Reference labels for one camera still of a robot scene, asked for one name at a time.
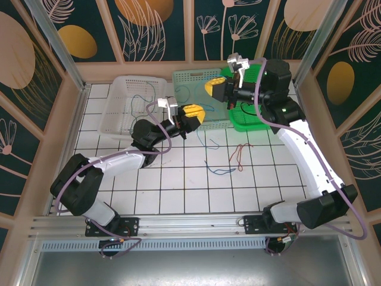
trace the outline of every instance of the red wire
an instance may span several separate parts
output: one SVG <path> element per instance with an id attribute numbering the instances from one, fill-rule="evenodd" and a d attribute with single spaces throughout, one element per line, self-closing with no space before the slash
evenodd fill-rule
<path id="1" fill-rule="evenodd" d="M 229 158 L 229 162 L 232 161 L 234 154 L 236 154 L 238 151 L 236 160 L 238 162 L 238 171 L 240 171 L 240 172 L 243 171 L 243 166 L 241 165 L 241 159 L 242 159 L 242 149 L 244 148 L 244 146 L 254 147 L 253 145 L 251 145 L 249 143 L 245 143 L 243 145 L 239 144 L 236 148 L 236 151 L 234 151 L 234 153 Z"/>

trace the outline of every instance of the robotic arm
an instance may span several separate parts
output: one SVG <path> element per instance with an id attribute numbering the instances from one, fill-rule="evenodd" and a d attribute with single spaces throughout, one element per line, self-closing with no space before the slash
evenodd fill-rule
<path id="1" fill-rule="evenodd" d="M 237 102 L 252 104 L 256 95 L 255 88 L 258 89 L 258 86 L 243 81 L 245 70 L 250 66 L 248 59 L 243 59 L 235 53 L 229 56 L 227 62 L 233 77 L 212 79 L 205 84 L 205 90 L 216 100 L 227 102 L 227 109 L 234 108 Z M 279 124 L 271 129 L 285 143 L 307 181 L 308 199 L 299 202 L 279 201 L 265 207 L 261 223 L 270 233 L 278 233 L 275 229 L 285 222 L 301 222 L 307 228 L 316 228 L 343 216 L 357 197 L 355 186 L 344 185 L 329 166 L 311 135 L 303 111 L 288 97 L 290 81 L 288 63 L 282 60 L 267 61 L 264 76 L 257 83 L 260 85 L 258 102 L 261 104 L 262 117 L 270 123 Z M 84 215 L 109 233 L 121 233 L 120 230 L 123 230 L 126 221 L 109 205 L 96 199 L 102 179 L 149 166 L 157 154 L 160 154 L 154 147 L 156 144 L 165 140 L 167 135 L 171 138 L 181 136 L 186 139 L 186 134 L 195 131 L 204 121 L 205 111 L 199 105 L 178 107 L 174 98 L 158 99 L 158 105 L 167 109 L 168 119 L 161 122 L 160 126 L 145 119 L 138 120 L 133 128 L 133 143 L 129 148 L 105 156 L 104 160 L 102 157 L 85 158 L 76 154 L 68 161 L 52 184 L 51 193 L 56 197 L 62 195 L 62 204 L 73 215 Z M 289 126 L 304 134 L 304 137 L 301 138 L 282 126 Z M 314 146 L 321 162 L 308 144 Z M 328 168 L 329 173 L 323 168 L 322 163 Z M 77 172 L 80 179 L 76 178 L 69 183 Z M 363 229 L 364 235 L 360 239 L 366 237 L 366 229 Z"/>
<path id="2" fill-rule="evenodd" d="M 249 68 L 248 59 L 235 53 L 229 56 L 227 62 L 233 77 L 213 79 L 205 85 L 205 90 L 216 100 L 227 102 L 227 109 L 234 108 L 237 102 L 253 104 L 256 84 L 243 81 L 245 70 Z M 265 207 L 263 221 L 269 230 L 284 222 L 301 222 L 307 228 L 313 229 L 343 216 L 349 207 L 332 185 L 332 181 L 340 186 L 351 203 L 357 197 L 355 186 L 345 186 L 329 166 L 311 135 L 303 111 L 288 97 L 290 81 L 288 63 L 282 60 L 267 61 L 264 76 L 257 83 L 260 85 L 258 102 L 261 104 L 261 115 L 269 122 L 290 126 L 304 134 L 317 149 L 332 179 L 326 176 L 318 158 L 298 134 L 286 128 L 271 127 L 293 155 L 307 181 L 309 197 L 305 201 L 280 201 Z"/>
<path id="3" fill-rule="evenodd" d="M 158 99 L 158 105 L 168 111 L 168 119 L 161 122 L 161 127 L 171 138 L 181 136 L 186 139 L 186 134 L 195 131 L 205 118 L 205 111 L 201 106 L 189 104 L 178 107 L 173 97 Z M 123 219 L 109 205 L 96 199 L 102 179 L 149 166 L 158 154 L 162 154 L 155 145 L 167 137 L 158 125 L 140 119 L 133 127 L 132 138 L 133 143 L 129 148 L 111 156 L 99 158 L 85 158 L 81 154 L 72 156 L 52 184 L 51 194 L 59 197 L 64 185 L 73 174 L 93 162 L 93 166 L 79 173 L 79 179 L 75 178 L 68 184 L 61 194 L 60 202 L 73 215 L 83 215 L 107 231 L 117 234 L 118 230 L 123 229 Z"/>

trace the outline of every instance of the ventilation grille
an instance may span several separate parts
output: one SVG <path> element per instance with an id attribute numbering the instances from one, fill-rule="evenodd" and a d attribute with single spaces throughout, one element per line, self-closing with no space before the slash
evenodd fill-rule
<path id="1" fill-rule="evenodd" d="M 135 241 L 125 241 L 121 245 L 112 245 L 105 251 L 127 249 Z M 99 241 L 45 241 L 42 252 L 99 251 Z M 193 240 L 143 240 L 134 251 L 157 250 L 229 250 L 264 248 L 264 238 L 210 238 Z"/>

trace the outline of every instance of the white plastic basket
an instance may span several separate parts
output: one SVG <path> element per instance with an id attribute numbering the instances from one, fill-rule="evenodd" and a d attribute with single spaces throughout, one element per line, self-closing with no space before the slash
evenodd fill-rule
<path id="1" fill-rule="evenodd" d="M 152 119 L 145 111 L 149 102 L 165 96 L 167 81 L 149 76 L 119 76 L 110 87 L 98 133 L 118 140 L 131 140 L 130 129 L 139 119 Z M 160 122 L 163 110 L 157 105 L 152 113 Z"/>

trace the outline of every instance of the green plastic basket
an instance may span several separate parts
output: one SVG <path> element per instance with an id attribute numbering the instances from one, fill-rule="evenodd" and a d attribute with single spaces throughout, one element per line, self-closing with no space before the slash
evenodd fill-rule
<path id="1" fill-rule="evenodd" d="M 252 64 L 248 70 L 245 70 L 244 81 L 256 82 L 260 71 L 260 64 Z M 221 71 L 222 76 L 233 76 L 228 67 Z M 255 114 L 254 108 L 248 108 L 247 104 L 243 104 L 242 108 L 249 113 Z M 238 132 L 266 130 L 270 127 L 264 124 L 257 116 L 246 114 L 241 109 L 241 103 L 237 103 L 237 106 L 229 110 L 229 118 L 231 123 Z"/>

